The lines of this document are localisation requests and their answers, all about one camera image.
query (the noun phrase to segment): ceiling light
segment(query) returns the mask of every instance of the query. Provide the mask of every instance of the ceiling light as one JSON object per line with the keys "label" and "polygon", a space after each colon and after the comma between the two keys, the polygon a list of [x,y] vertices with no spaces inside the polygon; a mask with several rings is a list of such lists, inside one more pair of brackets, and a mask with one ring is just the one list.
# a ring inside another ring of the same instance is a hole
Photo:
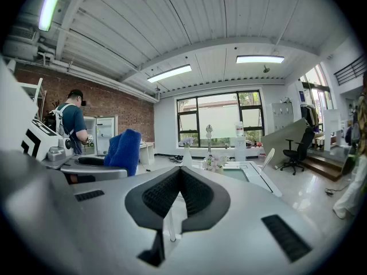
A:
{"label": "ceiling light", "polygon": [[249,56],[237,56],[236,63],[256,63],[256,62],[282,63],[283,60],[284,57],[281,56],[249,55]]}
{"label": "ceiling light", "polygon": [[56,7],[57,0],[44,0],[41,10],[40,23],[38,28],[48,32],[51,25],[52,15]]}
{"label": "ceiling light", "polygon": [[148,78],[148,81],[150,81],[151,83],[154,83],[155,81],[158,80],[163,80],[164,78],[170,77],[170,76],[175,76],[178,75],[180,73],[185,73],[188,71],[191,71],[191,66],[190,64],[184,65],[184,66],[180,66],[178,68],[174,68],[165,72],[162,72],[160,74],[157,74],[156,76],[151,76]]}

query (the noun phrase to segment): blue chair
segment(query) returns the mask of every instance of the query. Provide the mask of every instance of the blue chair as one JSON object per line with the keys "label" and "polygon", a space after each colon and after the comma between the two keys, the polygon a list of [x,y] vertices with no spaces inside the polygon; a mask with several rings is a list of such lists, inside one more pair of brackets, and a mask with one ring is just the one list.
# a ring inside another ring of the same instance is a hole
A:
{"label": "blue chair", "polygon": [[104,158],[105,166],[123,167],[128,176],[134,176],[139,163],[139,150],[142,134],[127,129],[110,139],[108,154]]}

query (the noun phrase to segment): black railing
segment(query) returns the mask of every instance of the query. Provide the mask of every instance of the black railing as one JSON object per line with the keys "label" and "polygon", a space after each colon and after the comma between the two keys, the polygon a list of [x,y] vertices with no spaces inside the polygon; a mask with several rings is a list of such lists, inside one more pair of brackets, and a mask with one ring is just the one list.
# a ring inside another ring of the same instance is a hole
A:
{"label": "black railing", "polygon": [[354,60],[351,64],[335,72],[334,75],[337,77],[338,84],[342,85],[354,78],[357,78],[358,76],[361,76],[366,70],[366,57],[363,54],[361,57]]}

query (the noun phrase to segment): man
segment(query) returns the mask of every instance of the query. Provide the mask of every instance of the man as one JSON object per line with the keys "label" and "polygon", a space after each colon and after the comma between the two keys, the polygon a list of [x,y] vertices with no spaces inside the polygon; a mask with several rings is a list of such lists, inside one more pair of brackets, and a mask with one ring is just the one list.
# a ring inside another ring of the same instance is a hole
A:
{"label": "man", "polygon": [[363,74],[363,91],[358,101],[358,125],[361,139],[358,145],[359,158],[356,178],[333,207],[334,212],[341,219],[345,218],[347,210],[353,212],[358,206],[357,197],[367,176],[367,72]]}
{"label": "man", "polygon": [[63,111],[64,130],[66,133],[69,133],[74,129],[70,136],[71,146],[75,154],[81,155],[81,142],[84,144],[88,140],[87,128],[80,109],[80,106],[85,106],[81,90],[72,90],[68,95],[67,101],[61,104],[58,110],[62,109],[66,104],[72,105],[67,106]]}

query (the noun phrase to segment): white pants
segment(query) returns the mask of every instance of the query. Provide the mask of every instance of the white pants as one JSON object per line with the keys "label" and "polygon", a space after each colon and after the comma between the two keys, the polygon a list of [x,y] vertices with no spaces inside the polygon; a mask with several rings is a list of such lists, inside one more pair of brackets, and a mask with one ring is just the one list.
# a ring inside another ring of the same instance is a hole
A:
{"label": "white pants", "polygon": [[358,196],[367,176],[367,157],[362,155],[358,158],[356,178],[349,185],[343,196],[337,200],[333,210],[339,218],[344,219],[346,211],[353,211],[358,206]]}

